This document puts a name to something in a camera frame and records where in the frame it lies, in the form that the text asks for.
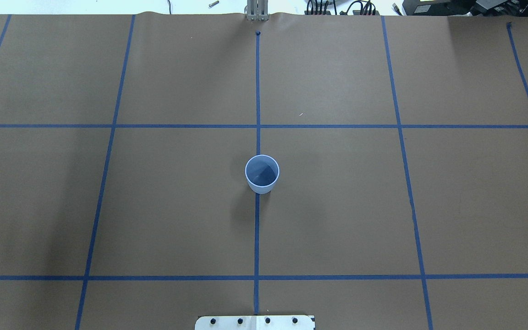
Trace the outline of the light blue plastic cup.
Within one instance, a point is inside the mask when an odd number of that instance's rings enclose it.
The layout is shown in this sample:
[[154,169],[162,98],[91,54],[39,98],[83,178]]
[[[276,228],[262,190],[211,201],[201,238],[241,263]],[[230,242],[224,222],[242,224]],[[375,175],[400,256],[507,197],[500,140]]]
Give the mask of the light blue plastic cup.
[[253,192],[266,194],[271,192],[277,183],[280,177],[280,166],[273,157],[259,154],[247,161],[244,175]]

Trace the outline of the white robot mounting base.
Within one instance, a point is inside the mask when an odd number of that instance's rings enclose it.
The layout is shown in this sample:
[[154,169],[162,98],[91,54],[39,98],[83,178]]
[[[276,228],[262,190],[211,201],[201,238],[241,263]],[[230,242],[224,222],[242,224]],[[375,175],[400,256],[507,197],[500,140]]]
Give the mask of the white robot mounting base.
[[249,315],[204,316],[195,322],[195,330],[315,330],[314,316]]

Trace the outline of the black electronics box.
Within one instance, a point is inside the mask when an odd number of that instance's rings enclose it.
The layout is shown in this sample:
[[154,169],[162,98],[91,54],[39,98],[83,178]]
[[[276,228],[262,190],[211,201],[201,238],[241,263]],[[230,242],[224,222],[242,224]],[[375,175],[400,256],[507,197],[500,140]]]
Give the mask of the black electronics box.
[[407,16],[528,17],[528,0],[403,0]]

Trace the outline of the aluminium frame post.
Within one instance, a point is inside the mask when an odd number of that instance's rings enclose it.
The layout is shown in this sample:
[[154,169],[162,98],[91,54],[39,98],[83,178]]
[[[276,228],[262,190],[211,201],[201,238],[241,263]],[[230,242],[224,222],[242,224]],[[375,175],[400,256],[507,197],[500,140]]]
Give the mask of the aluminium frame post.
[[268,0],[247,0],[245,15],[248,21],[268,21],[270,14],[268,11]]

